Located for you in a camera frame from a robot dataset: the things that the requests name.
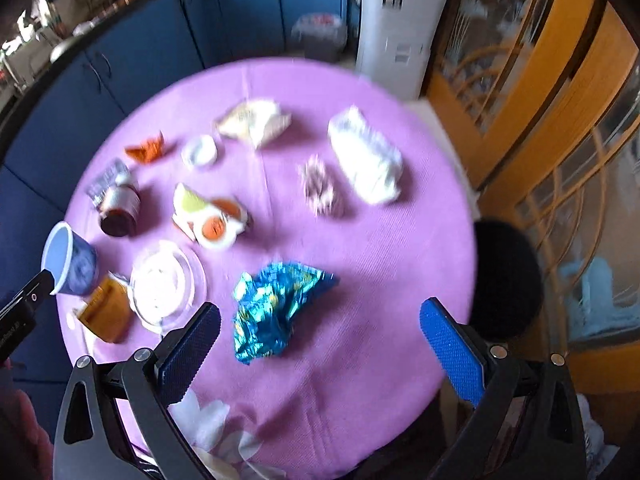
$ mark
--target plastic container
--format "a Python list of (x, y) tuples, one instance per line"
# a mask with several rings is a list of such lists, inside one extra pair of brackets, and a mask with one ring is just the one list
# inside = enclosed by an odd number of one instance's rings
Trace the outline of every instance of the plastic container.
[(307, 14), (291, 30), (307, 59), (336, 63), (347, 44), (347, 26), (334, 14)]

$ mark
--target blue foil wrapper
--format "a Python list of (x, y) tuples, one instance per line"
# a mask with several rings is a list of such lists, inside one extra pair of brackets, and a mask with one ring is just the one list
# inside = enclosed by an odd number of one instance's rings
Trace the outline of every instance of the blue foil wrapper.
[(255, 276), (244, 272), (234, 289), (236, 358), (244, 364), (280, 354), (289, 343), (294, 317), (339, 279), (299, 263), (274, 262)]

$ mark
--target round table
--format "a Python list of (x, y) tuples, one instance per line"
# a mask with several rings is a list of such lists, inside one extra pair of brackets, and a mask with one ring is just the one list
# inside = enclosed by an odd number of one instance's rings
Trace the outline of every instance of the round table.
[[(281, 137), (254, 152), (220, 139), (212, 122), (246, 98), (272, 98), (293, 116)], [(356, 105), (367, 123), (402, 153), (398, 201), (370, 206), (351, 189), (327, 137), (335, 114)], [(169, 153), (135, 167), (124, 147), (161, 130)], [(180, 148), (213, 134), (220, 157), (205, 171), (188, 170)], [(298, 167), (318, 154), (344, 193), (343, 218), (316, 218), (307, 208)], [(139, 234), (104, 235), (84, 189), (116, 157), (137, 176)], [(172, 224), (172, 197), (183, 182), (205, 197), (233, 195), (254, 218), (251, 232), (229, 250), (204, 250)], [(219, 478), (331, 479), (384, 446), (436, 396), (443, 371), (420, 332), (421, 303), (437, 296), (467, 322), (474, 288), (475, 244), (465, 194), (454, 170), (420, 119), (364, 78), (299, 59), (228, 64), (177, 82), (132, 113), (86, 168), (66, 213), (94, 245), (100, 267), (124, 275), (135, 256), (159, 239), (189, 245), (203, 262), (208, 300), (222, 330), (181, 405), (179, 425), (196, 445), (212, 446)], [(242, 272), (272, 261), (299, 261), (340, 277), (340, 284), (304, 310), (285, 352), (254, 360), (234, 356), (232, 290)], [(72, 362), (125, 360), (159, 337), (134, 318), (119, 344), (87, 337), (71, 311), (81, 300), (58, 296)], [(120, 403), (133, 444), (144, 441), (128, 405)]]

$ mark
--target white appliance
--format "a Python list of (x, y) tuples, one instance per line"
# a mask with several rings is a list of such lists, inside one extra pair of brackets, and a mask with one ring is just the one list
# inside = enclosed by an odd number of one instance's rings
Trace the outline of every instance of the white appliance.
[(362, 0), (356, 72), (400, 100), (420, 94), (447, 0)]

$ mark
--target cup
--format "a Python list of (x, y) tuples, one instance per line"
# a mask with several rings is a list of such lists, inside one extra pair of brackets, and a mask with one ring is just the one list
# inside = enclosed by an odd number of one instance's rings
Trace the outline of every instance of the cup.
[(44, 245), (40, 267), (53, 274), (52, 296), (86, 296), (95, 288), (97, 263), (95, 249), (73, 232), (68, 223), (58, 222)]

